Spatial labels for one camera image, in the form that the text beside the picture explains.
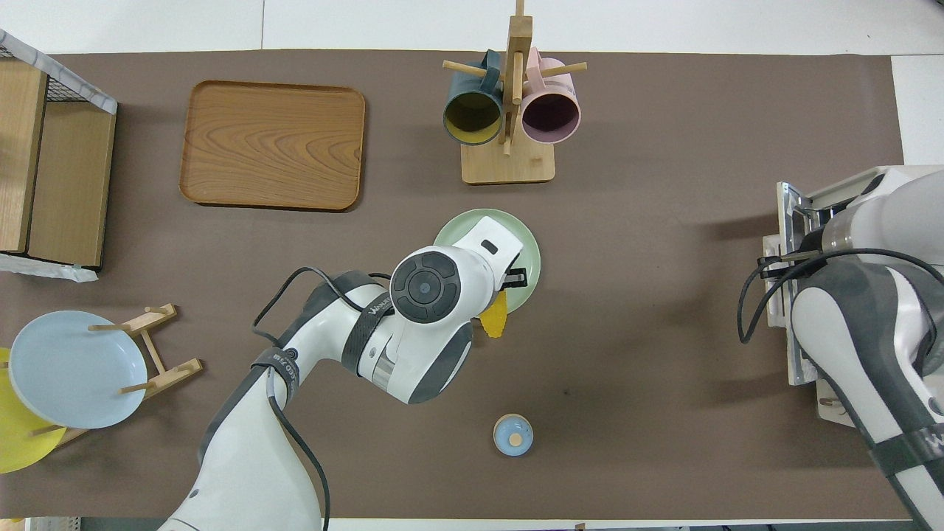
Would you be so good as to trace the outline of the pale green plate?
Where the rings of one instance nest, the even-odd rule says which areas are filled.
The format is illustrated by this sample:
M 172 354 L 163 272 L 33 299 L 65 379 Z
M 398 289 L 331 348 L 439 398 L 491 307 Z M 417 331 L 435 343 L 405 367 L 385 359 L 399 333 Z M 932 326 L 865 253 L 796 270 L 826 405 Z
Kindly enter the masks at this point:
M 519 253 L 513 268 L 525 268 L 527 270 L 528 285 L 524 287 L 510 287 L 505 290 L 507 294 L 508 313 L 515 312 L 532 296 L 539 282 L 541 275 L 541 256 L 538 242 L 533 233 L 523 222 L 509 212 L 501 209 L 479 208 L 469 209 L 456 215 L 451 221 L 445 223 L 434 239 L 436 246 L 451 246 L 466 235 L 479 222 L 483 216 L 489 216 L 494 221 L 506 226 L 513 235 L 523 244 L 522 252 Z

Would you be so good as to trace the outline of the glass oven door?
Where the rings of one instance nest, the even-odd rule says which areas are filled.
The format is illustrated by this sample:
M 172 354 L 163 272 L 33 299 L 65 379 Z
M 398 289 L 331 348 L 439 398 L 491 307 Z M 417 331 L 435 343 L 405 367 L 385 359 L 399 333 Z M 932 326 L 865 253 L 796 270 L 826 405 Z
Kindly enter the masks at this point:
M 763 255 L 781 256 L 799 251 L 802 240 L 810 232 L 822 226 L 822 216 L 813 208 L 811 199 L 786 182 L 776 185 L 778 232 L 762 239 Z M 790 310 L 792 299 L 798 293 L 798 282 L 787 282 L 766 303 L 766 319 L 771 328 L 785 329 L 786 361 L 788 361 L 788 383 L 792 386 L 816 382 L 817 371 L 812 363 L 803 358 L 802 348 L 797 343 L 791 328 Z

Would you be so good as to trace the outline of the yellow corn cob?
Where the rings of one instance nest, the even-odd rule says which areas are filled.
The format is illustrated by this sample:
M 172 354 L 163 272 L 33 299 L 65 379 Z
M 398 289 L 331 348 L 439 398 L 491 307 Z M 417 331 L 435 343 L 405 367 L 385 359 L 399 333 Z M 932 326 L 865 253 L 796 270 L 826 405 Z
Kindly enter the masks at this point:
M 506 291 L 498 292 L 491 305 L 479 315 L 486 335 L 492 339 L 499 339 L 504 333 L 508 320 L 508 298 Z

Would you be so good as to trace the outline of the cream toaster oven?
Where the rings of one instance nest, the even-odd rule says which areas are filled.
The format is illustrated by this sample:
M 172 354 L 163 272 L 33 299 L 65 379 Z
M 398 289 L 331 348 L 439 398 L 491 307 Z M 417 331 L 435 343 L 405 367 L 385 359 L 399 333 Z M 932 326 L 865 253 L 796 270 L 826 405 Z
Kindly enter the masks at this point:
M 805 196 L 822 216 L 823 251 L 887 249 L 944 275 L 944 164 L 876 166 Z M 816 399 L 819 419 L 853 427 L 819 373 Z

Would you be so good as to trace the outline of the wooden mug rack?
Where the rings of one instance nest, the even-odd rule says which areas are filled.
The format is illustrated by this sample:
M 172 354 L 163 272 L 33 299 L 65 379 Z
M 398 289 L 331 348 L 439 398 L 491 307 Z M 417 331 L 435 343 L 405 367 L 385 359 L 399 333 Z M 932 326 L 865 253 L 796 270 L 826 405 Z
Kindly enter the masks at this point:
M 525 0 L 516 0 L 515 13 L 510 16 L 506 50 L 499 53 L 500 80 L 504 87 L 502 128 L 491 142 L 483 145 L 464 145 L 459 142 L 461 176 L 466 184 L 540 184 L 555 176 L 554 147 L 560 142 L 534 142 L 522 130 L 524 73 L 530 48 L 535 47 L 532 38 L 532 16 L 526 14 Z M 485 75 L 485 70 L 472 67 L 472 64 L 445 60 L 442 67 L 451 71 L 451 74 L 458 71 L 479 77 Z M 585 70 L 586 63 L 564 63 L 563 66 L 543 70 L 542 75 L 550 77 L 570 73 L 573 77 L 573 74 Z

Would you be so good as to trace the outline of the brown table mat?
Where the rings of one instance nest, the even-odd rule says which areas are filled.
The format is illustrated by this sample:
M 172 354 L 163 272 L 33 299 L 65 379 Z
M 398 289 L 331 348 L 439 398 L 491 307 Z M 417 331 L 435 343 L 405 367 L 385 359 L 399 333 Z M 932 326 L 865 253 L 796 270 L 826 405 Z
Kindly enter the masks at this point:
M 165 518 L 210 420 L 266 347 L 251 322 L 300 266 L 391 271 L 467 209 L 502 209 L 542 272 L 504 336 L 476 333 L 441 396 L 405 406 L 319 365 L 286 413 L 343 518 L 905 518 L 859 434 L 790 386 L 785 337 L 738 341 L 736 302 L 777 231 L 776 185 L 813 192 L 900 164 L 888 58 L 560 54 L 583 123 L 546 184 L 463 184 L 441 124 L 445 52 L 277 50 L 60 56 L 119 101 L 98 281 L 0 274 L 0 345 L 34 317 L 111 320 L 173 303 L 168 365 L 202 373 L 37 464 L 0 475 L 0 517 Z M 178 188 L 204 80 L 347 86 L 367 101 L 363 185 L 343 214 L 206 207 Z M 522 457 L 493 424 L 522 414 Z

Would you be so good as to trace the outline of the dark blue mug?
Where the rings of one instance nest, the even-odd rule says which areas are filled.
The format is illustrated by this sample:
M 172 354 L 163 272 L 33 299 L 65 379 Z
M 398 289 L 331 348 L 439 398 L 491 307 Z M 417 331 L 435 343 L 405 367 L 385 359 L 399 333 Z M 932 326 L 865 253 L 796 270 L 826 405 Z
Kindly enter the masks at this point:
M 442 123 L 454 140 L 483 145 L 502 131 L 504 87 L 499 52 L 487 50 L 481 63 L 472 67 L 485 70 L 485 75 L 453 72 Z

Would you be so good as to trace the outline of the pink mug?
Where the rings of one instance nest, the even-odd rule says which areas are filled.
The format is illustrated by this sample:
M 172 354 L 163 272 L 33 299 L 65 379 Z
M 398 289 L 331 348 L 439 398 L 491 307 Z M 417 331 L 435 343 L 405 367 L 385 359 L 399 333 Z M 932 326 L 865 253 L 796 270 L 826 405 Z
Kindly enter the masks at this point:
M 556 144 L 579 128 L 581 110 L 570 73 L 543 77 L 542 71 L 563 66 L 557 58 L 544 58 L 530 48 L 524 73 L 521 124 L 534 142 Z

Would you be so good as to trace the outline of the wooden serving tray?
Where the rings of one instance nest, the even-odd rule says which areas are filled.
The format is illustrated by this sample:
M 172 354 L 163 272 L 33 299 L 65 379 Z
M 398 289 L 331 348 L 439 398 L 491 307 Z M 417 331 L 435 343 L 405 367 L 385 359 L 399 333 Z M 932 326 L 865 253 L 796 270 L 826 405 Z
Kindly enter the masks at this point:
M 179 191 L 208 206 L 343 212 L 360 198 L 366 129 L 354 88 L 205 80 L 188 102 Z

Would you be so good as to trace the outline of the wooden plate rack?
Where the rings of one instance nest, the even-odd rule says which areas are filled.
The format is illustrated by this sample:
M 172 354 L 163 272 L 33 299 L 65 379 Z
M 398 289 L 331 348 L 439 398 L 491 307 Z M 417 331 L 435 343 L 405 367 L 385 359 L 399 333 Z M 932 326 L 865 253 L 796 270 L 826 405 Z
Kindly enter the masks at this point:
M 108 325 L 91 326 L 91 330 L 124 330 L 136 342 L 144 356 L 148 376 L 147 383 L 125 387 L 121 389 L 122 394 L 142 389 L 145 391 L 145 400 L 195 375 L 202 369 L 200 361 L 196 358 L 174 367 L 165 365 L 158 350 L 156 350 L 154 340 L 150 333 L 151 329 L 159 324 L 168 322 L 168 320 L 175 316 L 176 309 L 174 305 L 146 307 L 141 316 L 134 317 L 134 319 L 128 320 L 128 322 L 109 322 Z M 64 427 L 67 431 L 92 430 L 61 427 Z

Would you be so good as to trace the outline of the light blue plate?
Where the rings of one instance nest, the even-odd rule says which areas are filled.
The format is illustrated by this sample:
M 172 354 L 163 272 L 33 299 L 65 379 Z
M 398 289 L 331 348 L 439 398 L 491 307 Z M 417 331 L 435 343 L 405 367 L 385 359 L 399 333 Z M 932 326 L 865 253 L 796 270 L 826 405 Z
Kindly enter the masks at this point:
M 13 341 L 9 374 L 15 393 L 54 426 L 101 429 L 128 419 L 148 382 L 139 346 L 124 330 L 84 310 L 57 310 L 27 323 Z

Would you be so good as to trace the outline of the yellow plate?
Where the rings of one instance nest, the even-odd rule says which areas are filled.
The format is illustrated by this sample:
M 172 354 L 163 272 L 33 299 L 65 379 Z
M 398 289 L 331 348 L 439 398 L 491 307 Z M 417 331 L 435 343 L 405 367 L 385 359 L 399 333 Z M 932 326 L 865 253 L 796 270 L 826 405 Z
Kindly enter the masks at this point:
M 66 429 L 39 417 L 17 396 L 7 362 L 10 350 L 0 347 L 0 473 L 12 473 L 53 451 Z

